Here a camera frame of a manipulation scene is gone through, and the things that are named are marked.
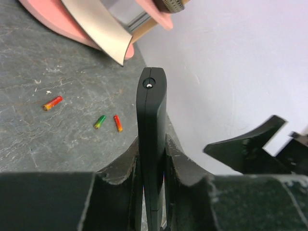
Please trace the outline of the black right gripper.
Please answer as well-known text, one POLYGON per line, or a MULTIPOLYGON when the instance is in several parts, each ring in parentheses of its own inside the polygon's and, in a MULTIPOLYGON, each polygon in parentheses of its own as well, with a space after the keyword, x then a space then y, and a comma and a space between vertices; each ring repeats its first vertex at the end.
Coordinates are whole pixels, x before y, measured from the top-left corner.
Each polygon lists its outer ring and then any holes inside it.
POLYGON ((254 130, 238 137, 210 143, 204 153, 242 174, 308 174, 308 135, 293 132, 289 142, 275 156, 264 145, 286 121, 272 115, 254 130))

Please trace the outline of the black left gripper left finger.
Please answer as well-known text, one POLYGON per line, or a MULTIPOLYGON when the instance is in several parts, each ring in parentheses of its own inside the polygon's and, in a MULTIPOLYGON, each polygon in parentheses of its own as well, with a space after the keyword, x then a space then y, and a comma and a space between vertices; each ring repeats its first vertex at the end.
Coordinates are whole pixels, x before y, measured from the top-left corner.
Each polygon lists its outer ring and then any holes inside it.
POLYGON ((141 208, 138 141, 98 172, 0 175, 3 231, 138 231, 141 208))

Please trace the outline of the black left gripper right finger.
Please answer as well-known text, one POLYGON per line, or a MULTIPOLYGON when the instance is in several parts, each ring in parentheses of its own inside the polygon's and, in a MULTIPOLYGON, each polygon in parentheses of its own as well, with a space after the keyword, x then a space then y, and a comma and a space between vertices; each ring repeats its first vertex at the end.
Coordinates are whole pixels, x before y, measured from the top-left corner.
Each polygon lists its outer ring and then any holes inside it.
POLYGON ((165 140, 168 231, 307 230, 307 176, 215 176, 165 140))

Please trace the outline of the red yellow battery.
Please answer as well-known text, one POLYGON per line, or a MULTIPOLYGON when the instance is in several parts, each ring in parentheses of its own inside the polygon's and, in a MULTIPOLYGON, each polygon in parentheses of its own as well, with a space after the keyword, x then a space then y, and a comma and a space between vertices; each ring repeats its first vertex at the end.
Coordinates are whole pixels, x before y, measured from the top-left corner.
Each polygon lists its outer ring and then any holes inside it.
POLYGON ((123 127, 122 127, 122 124, 121 124, 121 121, 118 115, 114 115, 114 121, 115 121, 118 132, 122 132, 123 127))

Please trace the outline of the green yellow battery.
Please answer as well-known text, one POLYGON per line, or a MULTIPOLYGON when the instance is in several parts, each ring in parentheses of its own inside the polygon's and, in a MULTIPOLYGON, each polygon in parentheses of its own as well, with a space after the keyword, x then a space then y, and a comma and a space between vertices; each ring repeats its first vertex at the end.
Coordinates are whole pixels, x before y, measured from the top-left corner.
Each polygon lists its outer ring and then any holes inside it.
POLYGON ((105 116, 105 115, 100 116, 100 117, 98 118, 98 120, 96 121, 96 123, 94 124, 93 127, 94 127, 95 129, 99 129, 99 128, 101 127, 102 123, 105 121, 105 119, 106 119, 106 116, 105 116))

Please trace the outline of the black remote control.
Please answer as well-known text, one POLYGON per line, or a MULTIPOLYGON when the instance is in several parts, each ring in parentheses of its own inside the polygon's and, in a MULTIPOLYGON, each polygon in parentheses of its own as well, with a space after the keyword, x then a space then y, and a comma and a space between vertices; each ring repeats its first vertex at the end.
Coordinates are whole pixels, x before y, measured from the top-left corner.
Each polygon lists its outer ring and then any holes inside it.
POLYGON ((166 134, 167 77, 160 67, 143 69, 137 87, 139 154, 148 230, 162 222, 162 184, 166 134))

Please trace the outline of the orange yellow battery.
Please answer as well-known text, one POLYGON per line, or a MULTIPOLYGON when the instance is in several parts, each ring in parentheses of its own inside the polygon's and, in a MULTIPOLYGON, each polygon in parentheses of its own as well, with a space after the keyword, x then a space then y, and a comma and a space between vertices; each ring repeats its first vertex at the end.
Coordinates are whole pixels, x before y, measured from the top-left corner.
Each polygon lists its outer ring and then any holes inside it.
POLYGON ((48 111, 51 108, 53 108, 55 105, 57 105, 59 102, 61 102, 62 100, 63 100, 62 96, 57 96, 56 98, 54 98, 53 100, 51 100, 47 104, 43 105, 42 109, 44 111, 48 111))

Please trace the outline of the dark patterned bowl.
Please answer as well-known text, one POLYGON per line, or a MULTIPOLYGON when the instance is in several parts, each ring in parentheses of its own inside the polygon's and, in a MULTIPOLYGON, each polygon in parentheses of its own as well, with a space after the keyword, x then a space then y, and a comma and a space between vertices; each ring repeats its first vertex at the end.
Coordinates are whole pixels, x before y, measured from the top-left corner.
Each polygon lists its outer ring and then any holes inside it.
POLYGON ((165 13, 178 13, 185 9, 181 0, 153 0, 159 11, 165 13))

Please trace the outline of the white square plate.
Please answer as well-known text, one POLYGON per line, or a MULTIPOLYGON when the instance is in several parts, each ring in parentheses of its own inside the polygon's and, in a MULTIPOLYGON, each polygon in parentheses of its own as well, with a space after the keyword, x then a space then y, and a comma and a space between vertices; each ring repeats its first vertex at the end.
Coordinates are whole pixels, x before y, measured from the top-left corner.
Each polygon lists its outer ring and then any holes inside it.
POLYGON ((100 0, 64 0, 65 8, 86 34, 114 61, 124 65, 132 35, 100 0))

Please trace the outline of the pink three-tier shelf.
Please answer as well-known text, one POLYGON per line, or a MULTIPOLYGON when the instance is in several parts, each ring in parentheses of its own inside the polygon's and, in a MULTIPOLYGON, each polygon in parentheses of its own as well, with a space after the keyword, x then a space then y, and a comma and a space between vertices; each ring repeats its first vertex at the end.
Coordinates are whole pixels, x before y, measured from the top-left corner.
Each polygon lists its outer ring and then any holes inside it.
POLYGON ((171 15, 157 9, 151 0, 137 3, 150 19, 130 34, 99 0, 22 0, 26 10, 50 30, 105 52, 118 64, 134 55, 133 44, 159 24, 173 28, 171 15))

